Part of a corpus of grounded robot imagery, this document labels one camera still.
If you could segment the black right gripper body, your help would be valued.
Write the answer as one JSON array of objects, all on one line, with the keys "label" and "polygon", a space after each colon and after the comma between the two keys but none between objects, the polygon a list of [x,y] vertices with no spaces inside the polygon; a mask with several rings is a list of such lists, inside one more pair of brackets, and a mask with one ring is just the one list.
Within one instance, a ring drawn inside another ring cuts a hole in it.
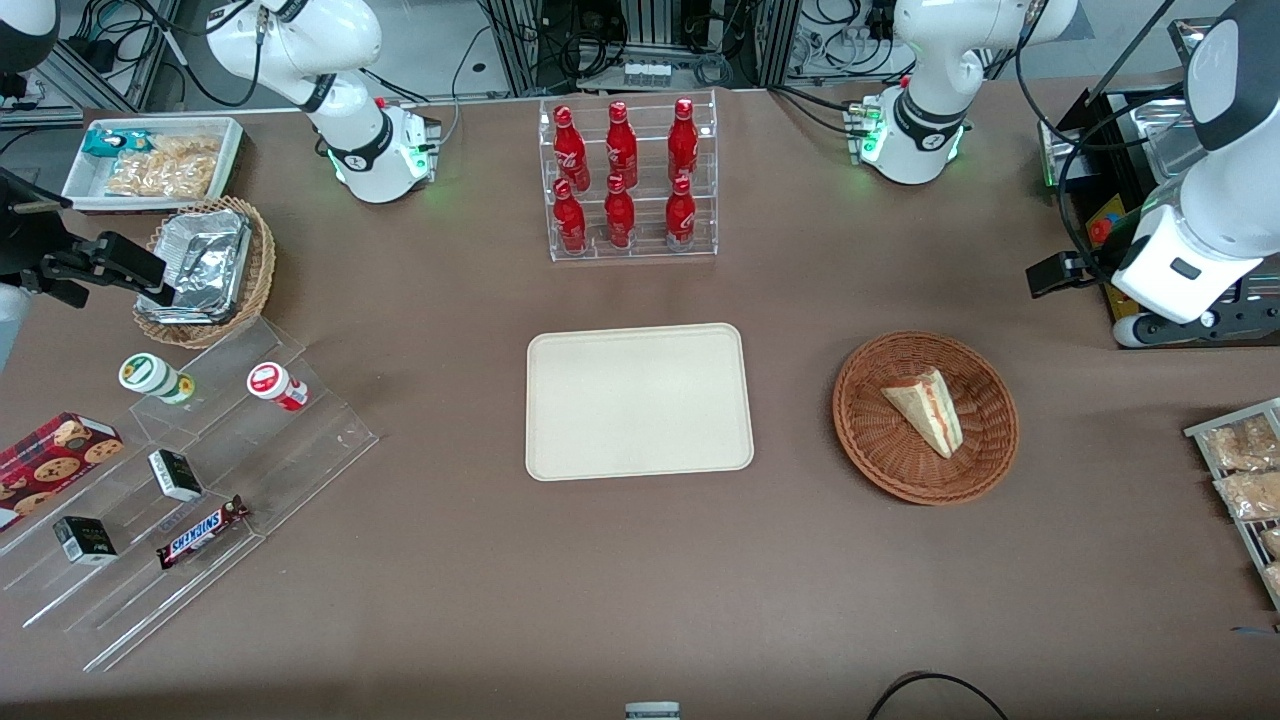
[{"label": "black right gripper body", "polygon": [[65,228],[61,211],[68,208],[60,195],[1,170],[3,283],[81,309],[90,291],[77,281],[92,281],[100,242]]}]

